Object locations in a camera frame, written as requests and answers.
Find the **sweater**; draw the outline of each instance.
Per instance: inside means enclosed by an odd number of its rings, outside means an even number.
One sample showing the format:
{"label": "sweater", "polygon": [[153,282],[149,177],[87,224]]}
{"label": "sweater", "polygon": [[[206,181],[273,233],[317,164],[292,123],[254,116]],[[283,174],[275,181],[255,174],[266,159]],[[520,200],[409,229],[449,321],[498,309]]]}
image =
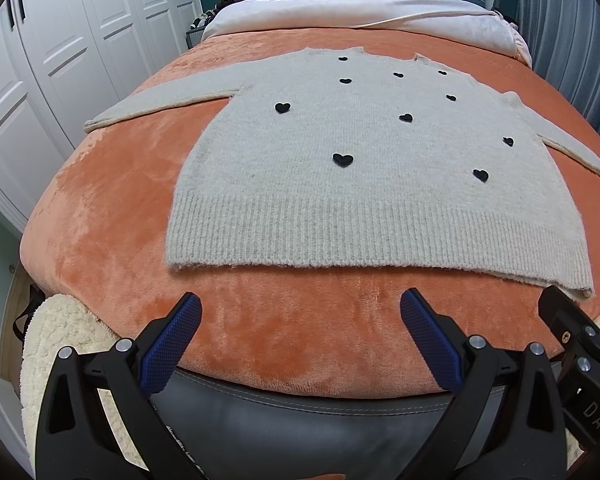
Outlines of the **sweater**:
{"label": "sweater", "polygon": [[87,130],[223,96],[176,183],[170,266],[442,267],[592,294],[544,144],[599,176],[600,158],[515,92],[420,55],[307,48],[149,88]]}

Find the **orange fleece blanket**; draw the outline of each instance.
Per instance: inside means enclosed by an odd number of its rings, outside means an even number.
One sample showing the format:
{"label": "orange fleece blanket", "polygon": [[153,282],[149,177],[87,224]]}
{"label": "orange fleece blanket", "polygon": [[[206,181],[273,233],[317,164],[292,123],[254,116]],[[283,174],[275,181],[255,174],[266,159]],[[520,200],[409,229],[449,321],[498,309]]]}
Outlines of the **orange fleece blanket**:
{"label": "orange fleece blanket", "polygon": [[[305,47],[416,52],[522,101],[600,156],[600,137],[522,63],[479,48],[394,30],[299,29],[211,38],[149,78],[149,86],[237,61]],[[211,377],[290,394],[380,398],[438,390],[398,312],[416,286],[441,314],[496,346],[559,343],[537,314],[541,289],[462,270],[422,268],[196,267],[168,269],[165,232],[182,163],[219,99],[164,110],[91,133],[32,213],[20,254],[48,294],[71,294],[121,336],[135,337],[183,292],[203,320],[180,365]],[[581,212],[600,314],[600,177],[550,150]]]}

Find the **cabinet handle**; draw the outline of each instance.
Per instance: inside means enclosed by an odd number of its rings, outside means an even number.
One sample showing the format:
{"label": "cabinet handle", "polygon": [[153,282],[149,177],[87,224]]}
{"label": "cabinet handle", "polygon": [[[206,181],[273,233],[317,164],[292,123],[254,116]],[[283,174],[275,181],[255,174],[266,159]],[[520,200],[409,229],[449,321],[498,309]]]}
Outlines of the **cabinet handle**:
{"label": "cabinet handle", "polygon": [[13,19],[13,7],[11,7],[11,0],[7,0],[7,12],[9,13],[9,25],[11,25],[11,30],[16,26],[16,22]]}
{"label": "cabinet handle", "polygon": [[20,6],[20,19],[22,20],[22,23],[24,23],[24,18],[25,18],[25,14],[24,14],[24,3],[22,0],[18,0],[18,5]]}

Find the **sweater sleeve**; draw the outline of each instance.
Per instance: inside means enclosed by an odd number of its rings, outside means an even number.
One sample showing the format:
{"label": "sweater sleeve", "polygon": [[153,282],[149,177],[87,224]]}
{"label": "sweater sleeve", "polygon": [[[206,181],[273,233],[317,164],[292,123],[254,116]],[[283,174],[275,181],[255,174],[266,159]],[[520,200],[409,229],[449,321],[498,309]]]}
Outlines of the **sweater sleeve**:
{"label": "sweater sleeve", "polygon": [[96,118],[87,121],[84,131],[88,134],[104,126],[161,110],[233,97],[242,88],[254,84],[266,75],[270,59],[272,58],[233,63],[147,88],[122,99]]}
{"label": "sweater sleeve", "polygon": [[600,176],[600,158],[592,150],[551,121],[525,106],[515,92],[506,92],[501,96],[545,145],[563,152]]}

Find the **black heart patch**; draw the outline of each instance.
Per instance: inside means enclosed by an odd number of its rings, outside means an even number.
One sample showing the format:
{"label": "black heart patch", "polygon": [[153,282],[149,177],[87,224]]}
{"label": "black heart patch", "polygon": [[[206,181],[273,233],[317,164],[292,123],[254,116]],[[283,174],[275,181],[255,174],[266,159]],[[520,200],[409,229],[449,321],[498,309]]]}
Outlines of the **black heart patch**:
{"label": "black heart patch", "polygon": [[352,155],[341,155],[339,153],[334,153],[333,161],[341,168],[346,168],[349,164],[351,164],[353,162],[353,156]]}
{"label": "black heart patch", "polygon": [[489,178],[489,173],[484,170],[474,170],[474,177],[482,182],[487,182]]}
{"label": "black heart patch", "polygon": [[291,108],[291,105],[289,103],[277,103],[276,104],[276,111],[279,114],[286,114],[289,111],[289,108]]}

